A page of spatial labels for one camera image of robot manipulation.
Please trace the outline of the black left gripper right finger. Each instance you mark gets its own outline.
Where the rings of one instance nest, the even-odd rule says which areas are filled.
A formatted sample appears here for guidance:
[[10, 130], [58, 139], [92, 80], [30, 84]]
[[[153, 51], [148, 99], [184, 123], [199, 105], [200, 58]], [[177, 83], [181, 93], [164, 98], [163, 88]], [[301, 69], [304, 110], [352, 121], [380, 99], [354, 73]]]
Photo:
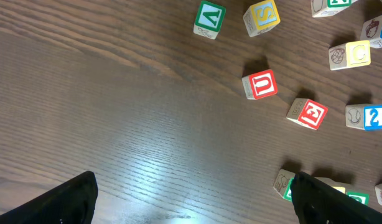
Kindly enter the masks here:
[[300, 224], [382, 224], [382, 213], [305, 172], [294, 176], [290, 189]]

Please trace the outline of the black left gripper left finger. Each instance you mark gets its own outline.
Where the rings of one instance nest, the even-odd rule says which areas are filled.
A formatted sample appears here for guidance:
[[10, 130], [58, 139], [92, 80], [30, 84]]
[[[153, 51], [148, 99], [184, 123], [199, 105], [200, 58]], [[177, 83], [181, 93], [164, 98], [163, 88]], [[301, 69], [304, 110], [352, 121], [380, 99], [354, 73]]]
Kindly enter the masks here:
[[95, 174], [86, 171], [0, 215], [0, 224], [90, 224], [97, 198]]

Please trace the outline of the green B block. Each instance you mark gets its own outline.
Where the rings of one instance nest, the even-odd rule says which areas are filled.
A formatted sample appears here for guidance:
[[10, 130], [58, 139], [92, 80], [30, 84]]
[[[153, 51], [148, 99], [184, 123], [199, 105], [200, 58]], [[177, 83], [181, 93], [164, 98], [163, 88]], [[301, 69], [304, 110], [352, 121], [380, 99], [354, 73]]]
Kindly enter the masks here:
[[357, 202], [360, 202], [364, 205], [368, 205], [368, 202], [369, 202], [369, 199], [370, 199], [370, 196], [368, 194], [365, 194], [365, 193], [361, 193], [361, 192], [351, 192], [351, 191], [348, 191], [346, 192], [346, 194], [353, 198], [354, 200], [356, 200]]

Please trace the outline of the green R block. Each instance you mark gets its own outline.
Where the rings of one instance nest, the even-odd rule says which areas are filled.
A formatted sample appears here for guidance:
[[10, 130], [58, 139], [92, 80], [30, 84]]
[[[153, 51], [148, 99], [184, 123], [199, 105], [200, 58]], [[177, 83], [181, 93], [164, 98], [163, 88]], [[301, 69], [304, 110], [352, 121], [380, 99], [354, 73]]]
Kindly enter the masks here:
[[295, 173], [281, 169], [273, 183], [273, 189], [287, 201], [292, 201], [291, 184]]

